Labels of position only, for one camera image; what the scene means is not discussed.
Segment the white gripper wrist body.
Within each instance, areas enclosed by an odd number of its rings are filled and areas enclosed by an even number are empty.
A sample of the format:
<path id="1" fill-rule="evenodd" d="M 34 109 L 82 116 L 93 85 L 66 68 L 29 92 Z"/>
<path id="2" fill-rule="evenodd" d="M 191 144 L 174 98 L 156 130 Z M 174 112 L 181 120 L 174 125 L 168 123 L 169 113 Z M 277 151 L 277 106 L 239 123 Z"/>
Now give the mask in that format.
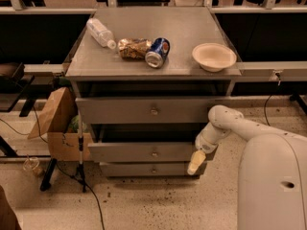
<path id="1" fill-rule="evenodd" d="M 205 153 L 212 153 L 217 148 L 220 139 L 221 131 L 211 123 L 208 123 L 196 137 L 196 149 L 202 150 Z"/>

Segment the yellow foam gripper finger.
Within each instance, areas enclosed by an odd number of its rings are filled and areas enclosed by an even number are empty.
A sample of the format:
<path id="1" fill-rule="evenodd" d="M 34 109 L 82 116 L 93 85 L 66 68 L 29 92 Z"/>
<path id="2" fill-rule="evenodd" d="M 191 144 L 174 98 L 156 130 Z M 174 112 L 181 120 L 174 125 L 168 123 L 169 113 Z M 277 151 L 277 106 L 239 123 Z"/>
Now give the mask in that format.
<path id="1" fill-rule="evenodd" d="M 195 151 L 191 156 L 191 161 L 188 165 L 187 173 L 193 175 L 206 159 L 206 154 L 202 150 Z"/>

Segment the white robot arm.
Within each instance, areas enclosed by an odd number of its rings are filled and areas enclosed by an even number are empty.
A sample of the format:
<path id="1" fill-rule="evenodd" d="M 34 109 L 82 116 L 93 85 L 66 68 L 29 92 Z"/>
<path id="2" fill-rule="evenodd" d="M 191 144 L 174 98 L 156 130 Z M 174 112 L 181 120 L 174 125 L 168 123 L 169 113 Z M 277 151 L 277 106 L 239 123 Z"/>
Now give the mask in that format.
<path id="1" fill-rule="evenodd" d="M 248 120 L 224 105 L 195 140 L 192 175 L 229 133 L 247 141 L 238 170 L 238 230 L 307 230 L 307 138 Z"/>

